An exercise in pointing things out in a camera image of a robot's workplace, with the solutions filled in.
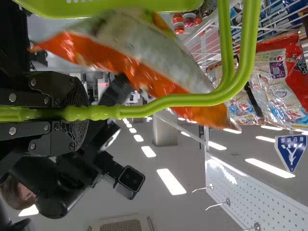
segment green basket handle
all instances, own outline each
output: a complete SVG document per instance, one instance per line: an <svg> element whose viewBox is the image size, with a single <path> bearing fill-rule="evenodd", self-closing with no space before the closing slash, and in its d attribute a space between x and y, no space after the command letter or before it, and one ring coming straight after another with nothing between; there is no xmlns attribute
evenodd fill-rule
<svg viewBox="0 0 308 231"><path fill-rule="evenodd" d="M62 117L67 121L100 120L108 118L142 118L167 107L213 106L234 97L249 80L255 64L257 32L261 0L246 0L243 10L240 61L234 74L231 39L229 0L218 0L218 19L223 75L219 86L207 94L171 94L142 106L115 105L112 107L92 105L89 107L68 106L62 110L20 108L6 112L0 121L25 121L34 118Z"/></svg>

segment metal hook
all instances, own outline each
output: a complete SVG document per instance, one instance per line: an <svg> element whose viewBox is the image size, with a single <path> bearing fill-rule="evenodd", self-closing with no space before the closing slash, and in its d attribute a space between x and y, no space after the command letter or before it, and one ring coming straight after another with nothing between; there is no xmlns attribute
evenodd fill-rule
<svg viewBox="0 0 308 231"><path fill-rule="evenodd" d="M261 231L262 230L259 222L256 222L253 227L246 229L246 230L243 230L243 231L248 231L248 230L252 230L252 229L255 229L255 231Z"/></svg>
<svg viewBox="0 0 308 231"><path fill-rule="evenodd" d="M219 203L219 204L217 204L217 205L211 205L211 206L209 206L205 211L207 211L209 208L216 207L216 206L218 206L218 205L223 205L223 204L227 204L227 205L229 205L229 207L230 207L230 206L231 206L231 201L230 201L230 199L227 198L225 202Z"/></svg>
<svg viewBox="0 0 308 231"><path fill-rule="evenodd" d="M213 184L210 183L210 186L207 186L207 187L204 187L204 188L200 188L200 189L195 189L195 190L193 190L192 192L194 193L195 191L203 190L203 189L208 189L208 188L211 188L211 190L213 190Z"/></svg>

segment orange snack bag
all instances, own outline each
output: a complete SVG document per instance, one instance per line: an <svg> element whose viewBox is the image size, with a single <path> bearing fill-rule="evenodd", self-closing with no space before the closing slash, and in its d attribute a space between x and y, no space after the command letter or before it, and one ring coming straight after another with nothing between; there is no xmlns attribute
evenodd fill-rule
<svg viewBox="0 0 308 231"><path fill-rule="evenodd" d="M31 52L48 50L74 64L125 73L136 90L159 98L209 93L213 86L163 19L144 9L109 10L85 19ZM177 107L181 117L213 128L234 128L224 104Z"/></svg>

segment gray pillar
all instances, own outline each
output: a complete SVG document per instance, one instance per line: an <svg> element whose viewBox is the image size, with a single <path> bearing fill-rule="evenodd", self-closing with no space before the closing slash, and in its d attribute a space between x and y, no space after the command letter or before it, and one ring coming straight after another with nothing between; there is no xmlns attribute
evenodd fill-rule
<svg viewBox="0 0 308 231"><path fill-rule="evenodd" d="M177 117L163 110L159 112L166 119L177 123ZM178 130L153 116L153 144L157 147L178 145Z"/></svg>

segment chip bag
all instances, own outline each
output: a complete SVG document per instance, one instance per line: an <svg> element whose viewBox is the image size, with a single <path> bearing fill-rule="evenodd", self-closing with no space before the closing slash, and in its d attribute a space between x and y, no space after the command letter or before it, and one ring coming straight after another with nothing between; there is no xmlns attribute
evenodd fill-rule
<svg viewBox="0 0 308 231"><path fill-rule="evenodd" d="M249 83L266 122L285 129L308 130L307 78L297 32L257 44Z"/></svg>
<svg viewBox="0 0 308 231"><path fill-rule="evenodd" d="M124 73L136 90L159 98L169 94L209 93L214 88L163 19L144 9L108 10L85 19L31 52L48 50L74 64ZM235 128L224 104L177 107L181 117L214 128Z"/></svg>

